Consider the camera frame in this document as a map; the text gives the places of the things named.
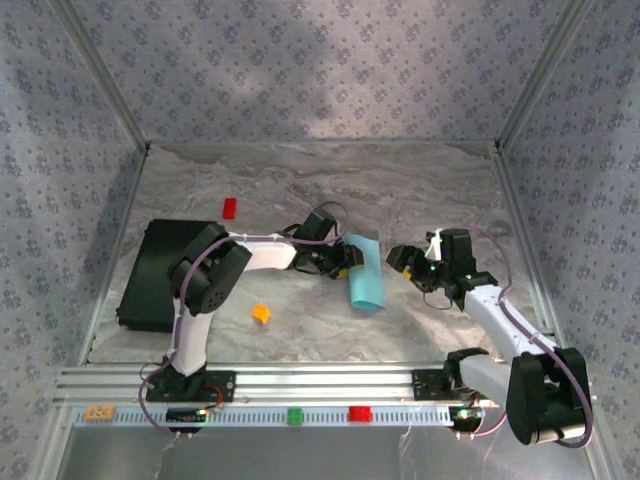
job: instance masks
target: blue cloth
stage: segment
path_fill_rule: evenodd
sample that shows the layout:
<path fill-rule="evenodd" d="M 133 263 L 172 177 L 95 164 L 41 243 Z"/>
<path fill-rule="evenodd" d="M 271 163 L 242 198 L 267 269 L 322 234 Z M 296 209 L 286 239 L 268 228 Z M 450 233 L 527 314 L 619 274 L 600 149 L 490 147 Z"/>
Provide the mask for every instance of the blue cloth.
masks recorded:
<path fill-rule="evenodd" d="M 345 242 L 358 247 L 364 255 L 364 267 L 349 270 L 351 306 L 362 310 L 385 308 L 387 294 L 380 264 L 380 243 L 353 234 L 347 235 Z"/>

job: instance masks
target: patterned wall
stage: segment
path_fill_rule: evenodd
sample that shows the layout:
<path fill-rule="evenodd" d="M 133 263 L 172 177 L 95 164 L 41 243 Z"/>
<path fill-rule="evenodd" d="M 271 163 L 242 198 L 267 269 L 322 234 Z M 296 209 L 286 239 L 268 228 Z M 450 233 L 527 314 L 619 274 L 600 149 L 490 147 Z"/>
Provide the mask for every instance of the patterned wall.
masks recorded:
<path fill-rule="evenodd" d="M 640 4 L 596 3 L 509 153 L 568 340 L 640 478 Z"/>
<path fill-rule="evenodd" d="M 72 0 L 150 141 L 492 139 L 565 0 Z"/>
<path fill-rule="evenodd" d="M 0 478 L 76 362 L 139 155 L 46 2 L 0 8 Z"/>

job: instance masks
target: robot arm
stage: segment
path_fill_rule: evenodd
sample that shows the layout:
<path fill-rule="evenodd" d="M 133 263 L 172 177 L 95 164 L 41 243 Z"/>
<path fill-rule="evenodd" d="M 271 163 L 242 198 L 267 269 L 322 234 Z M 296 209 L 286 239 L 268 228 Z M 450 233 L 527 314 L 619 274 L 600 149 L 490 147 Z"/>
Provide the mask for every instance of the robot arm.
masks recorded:
<path fill-rule="evenodd" d="M 496 362 L 482 349 L 451 352 L 445 362 L 449 383 L 503 405 L 515 436 L 525 445 L 583 435 L 585 413 L 574 388 L 531 338 L 562 359 L 590 399 L 582 355 L 573 348 L 560 349 L 504 300 L 524 332 L 515 326 L 500 307 L 502 288 L 496 279 L 476 270 L 467 230 L 437 230 L 427 233 L 427 240 L 426 251 L 408 245 L 393 248 L 387 263 L 422 292 L 444 289 L 460 310 L 484 328 L 505 361 Z"/>
<path fill-rule="evenodd" d="M 174 321 L 170 373 L 190 377 L 202 371 L 206 363 L 206 344 L 213 312 L 224 303 L 243 272 L 271 268 L 287 270 L 308 266 L 318 274 L 338 278 L 346 269 L 364 265 L 362 252 L 342 240 L 325 241 L 337 225 L 336 219 L 322 208 L 316 208 L 302 225 L 294 225 L 282 234 L 260 241 L 227 241 L 213 250 L 197 267 L 188 283 L 186 311 L 180 325 L 179 291 L 189 269 L 211 245 L 224 237 L 242 237 L 227 233 L 217 223 L 209 224 L 185 249 L 181 258 L 169 269 L 174 295 Z"/>

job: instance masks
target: orange block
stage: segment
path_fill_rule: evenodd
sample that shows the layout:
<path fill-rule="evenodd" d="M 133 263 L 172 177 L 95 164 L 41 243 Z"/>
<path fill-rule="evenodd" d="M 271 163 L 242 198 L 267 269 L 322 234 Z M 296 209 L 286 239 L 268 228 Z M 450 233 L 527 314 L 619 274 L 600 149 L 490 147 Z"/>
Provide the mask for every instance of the orange block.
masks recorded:
<path fill-rule="evenodd" d="M 269 311 L 269 307 L 265 307 L 264 305 L 256 305 L 251 315 L 253 316 L 253 319 L 255 321 L 266 325 L 266 323 L 269 321 L 269 317 L 271 316 L 271 312 Z"/>
<path fill-rule="evenodd" d="M 84 419 L 87 422 L 112 421 L 115 414 L 113 405 L 89 405 L 84 411 Z"/>

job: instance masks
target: wire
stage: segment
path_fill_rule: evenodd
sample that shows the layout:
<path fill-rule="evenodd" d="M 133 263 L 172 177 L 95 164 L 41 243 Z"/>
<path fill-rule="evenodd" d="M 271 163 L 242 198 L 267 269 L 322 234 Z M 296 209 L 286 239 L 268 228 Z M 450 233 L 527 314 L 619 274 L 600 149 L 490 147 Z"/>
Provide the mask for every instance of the wire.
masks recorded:
<path fill-rule="evenodd" d="M 318 207 L 316 208 L 322 208 L 328 205 L 335 205 L 337 207 L 340 207 L 344 211 L 344 215 L 345 215 L 344 229 L 342 230 L 342 232 L 338 233 L 335 238 L 330 238 L 328 240 L 327 239 L 301 240 L 301 239 L 291 238 L 291 237 L 276 237 L 273 235 L 268 235 L 268 236 L 257 236 L 257 235 L 231 236 L 229 235 L 228 237 L 223 237 L 217 242 L 214 242 L 213 244 L 211 244 L 196 258 L 196 260 L 193 262 L 193 264 L 187 271 L 187 274 L 185 275 L 184 280 L 182 281 L 182 285 L 180 286 L 180 308 L 178 310 L 178 316 L 176 318 L 175 326 L 173 328 L 173 343 L 171 345 L 171 350 L 168 355 L 167 361 L 164 362 L 160 367 L 153 370 L 149 375 L 147 375 L 146 378 L 140 384 L 140 388 L 138 389 L 138 403 L 140 404 L 140 408 L 142 409 L 142 412 L 144 413 L 144 416 L 149 421 L 149 423 L 153 425 L 158 431 L 167 433 L 172 436 L 176 435 L 169 428 L 164 427 L 160 425 L 158 422 L 156 422 L 156 420 L 153 418 L 151 413 L 149 413 L 149 410 L 147 409 L 147 406 L 144 401 L 144 389 L 149 385 L 149 382 L 151 381 L 154 375 L 157 375 L 158 373 L 163 372 L 169 367 L 169 365 L 171 365 L 173 360 L 175 360 L 176 355 L 178 354 L 178 345 L 180 345 L 180 332 L 182 329 L 182 322 L 184 321 L 184 315 L 186 313 L 187 287 L 189 286 L 189 282 L 193 278 L 193 275 L 195 274 L 200 264 L 211 254 L 211 252 L 219 248 L 221 245 L 231 241 L 264 242 L 264 243 L 278 242 L 278 243 L 289 243 L 289 244 L 298 244 L 298 245 L 329 245 L 339 240 L 343 240 L 347 236 L 347 233 L 349 232 L 349 230 L 351 229 L 351 218 L 349 216 L 349 211 L 342 203 L 337 202 L 335 200 L 328 200 L 326 202 L 323 202 L 320 205 L 318 205 Z"/>
<path fill-rule="evenodd" d="M 282 233 L 290 234 L 292 230 L 295 233 L 295 231 L 298 230 L 298 228 L 300 228 L 300 224 L 299 223 L 294 223 L 294 224 L 289 225 L 284 230 L 282 230 Z"/>
<path fill-rule="evenodd" d="M 303 268 L 300 267 L 294 267 L 293 268 L 296 272 L 300 272 L 300 273 L 306 273 L 307 275 L 324 275 L 321 271 L 317 271 L 317 272 L 312 272 L 311 270 L 305 270 Z"/>
<path fill-rule="evenodd" d="M 211 388 L 215 390 L 216 392 L 218 392 L 218 397 L 216 399 L 216 403 L 214 403 L 213 405 L 207 405 L 203 408 L 203 410 L 211 410 L 212 408 L 221 406 L 224 403 L 224 395 L 222 394 L 222 390 L 220 390 L 216 385 L 214 385 L 213 383 L 205 383 L 204 388 Z"/>
<path fill-rule="evenodd" d="M 490 233 L 487 233 L 484 230 L 478 227 L 473 227 L 473 226 L 464 226 L 459 228 L 463 228 L 465 230 L 471 230 L 479 233 L 480 235 L 491 240 L 491 242 L 498 248 L 498 250 L 500 251 L 500 254 L 502 255 L 504 265 L 507 269 L 507 285 L 500 291 L 500 294 L 498 295 L 498 304 L 500 306 L 500 310 L 502 310 L 502 313 L 504 313 L 507 319 L 509 319 L 509 321 L 513 324 L 514 327 L 516 327 L 520 331 L 520 333 L 522 333 L 525 337 L 529 339 L 531 343 L 536 345 L 538 348 L 540 348 L 540 350 L 542 350 L 547 355 L 549 355 L 549 357 L 551 357 L 551 359 L 560 368 L 560 370 L 562 370 L 562 373 L 566 375 L 567 379 L 569 380 L 569 383 L 571 383 L 571 386 L 573 387 L 576 394 L 578 395 L 578 398 L 580 399 L 580 403 L 582 404 L 582 409 L 584 410 L 584 417 L 585 417 L 585 429 L 584 429 L 582 438 L 575 443 L 570 443 L 565 440 L 556 440 L 556 443 L 566 448 L 582 448 L 587 446 L 593 436 L 593 423 L 594 423 L 593 411 L 591 410 L 591 406 L 589 404 L 589 400 L 587 399 L 587 395 L 582 389 L 582 387 L 580 386 L 578 379 L 571 372 L 567 364 L 558 356 L 556 352 L 553 351 L 553 349 L 549 348 L 545 343 L 541 342 L 538 339 L 538 337 L 536 337 L 533 333 L 531 333 L 524 325 L 522 325 L 518 321 L 517 318 L 513 316 L 513 314 L 509 311 L 507 304 L 505 303 L 507 293 L 509 293 L 509 291 L 513 287 L 513 272 L 511 270 L 511 263 L 509 262 L 507 252 L 505 251 L 504 247 L 500 245 L 500 242 L 498 242 L 498 240 Z M 500 419 L 500 421 L 498 422 L 498 424 L 496 425 L 496 427 L 491 428 L 489 431 L 494 432 L 495 431 L 494 428 L 497 430 L 505 422 L 506 418 L 507 418 L 507 413 L 505 412 L 502 418 Z"/>
<path fill-rule="evenodd" d="M 155 365 L 156 367 L 160 367 L 162 364 L 158 363 L 158 362 L 147 362 L 145 363 L 142 367 L 140 367 L 140 372 L 138 372 L 138 376 L 140 377 L 140 380 L 144 380 L 144 377 L 142 376 L 142 371 L 147 368 L 149 365 Z"/>
<path fill-rule="evenodd" d="M 427 292 L 422 292 L 422 300 L 424 301 L 425 305 L 429 308 L 433 308 L 434 310 L 440 310 L 440 311 L 445 311 L 445 310 L 450 310 L 451 307 L 453 307 L 453 300 L 449 299 L 449 306 L 448 307 L 436 307 L 435 305 L 431 305 L 429 302 L 427 302 Z"/>
<path fill-rule="evenodd" d="M 485 430 L 484 432 L 476 433 L 482 427 L 482 423 L 484 421 L 484 417 L 482 417 L 482 420 L 480 420 L 480 425 L 478 425 L 478 428 L 476 428 L 475 432 L 473 432 L 473 436 L 474 437 L 486 437 L 486 436 L 489 436 L 492 433 L 497 432 L 498 429 L 504 424 L 504 422 L 506 420 L 507 420 L 507 412 L 504 412 L 502 414 L 502 417 L 500 417 L 500 420 L 498 420 L 498 423 L 496 423 L 493 427 L 491 427 L 489 430 Z"/>

